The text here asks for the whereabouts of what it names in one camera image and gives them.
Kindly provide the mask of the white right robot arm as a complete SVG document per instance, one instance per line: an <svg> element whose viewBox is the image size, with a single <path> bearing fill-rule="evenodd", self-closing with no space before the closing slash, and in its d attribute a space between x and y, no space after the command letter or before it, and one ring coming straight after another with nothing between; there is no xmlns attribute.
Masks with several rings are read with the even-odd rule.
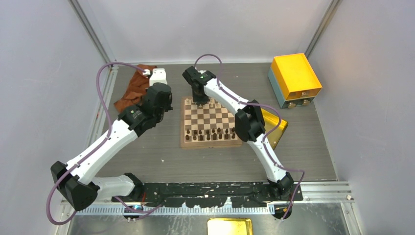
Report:
<svg viewBox="0 0 415 235"><path fill-rule="evenodd" d="M266 136L260 104L256 100L249 101L237 95L208 70L198 71L191 66L182 76L192 87L193 94L211 97L233 114L236 135L246 142L259 158L271 185L272 196L278 201L284 201L289 197L294 180L281 164Z"/></svg>

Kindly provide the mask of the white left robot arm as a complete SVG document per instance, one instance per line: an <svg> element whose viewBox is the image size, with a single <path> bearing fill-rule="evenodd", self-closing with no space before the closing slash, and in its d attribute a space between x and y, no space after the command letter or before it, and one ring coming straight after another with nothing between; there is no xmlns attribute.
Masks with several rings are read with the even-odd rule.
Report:
<svg viewBox="0 0 415 235"><path fill-rule="evenodd" d="M76 211L82 211L97 199L122 197L137 202L143 195L143 183L132 173L118 177L97 177L98 171L122 148L161 122L172 110L171 87L155 83L147 89L138 104L118 115L105 134L84 152L51 167L57 189Z"/></svg>

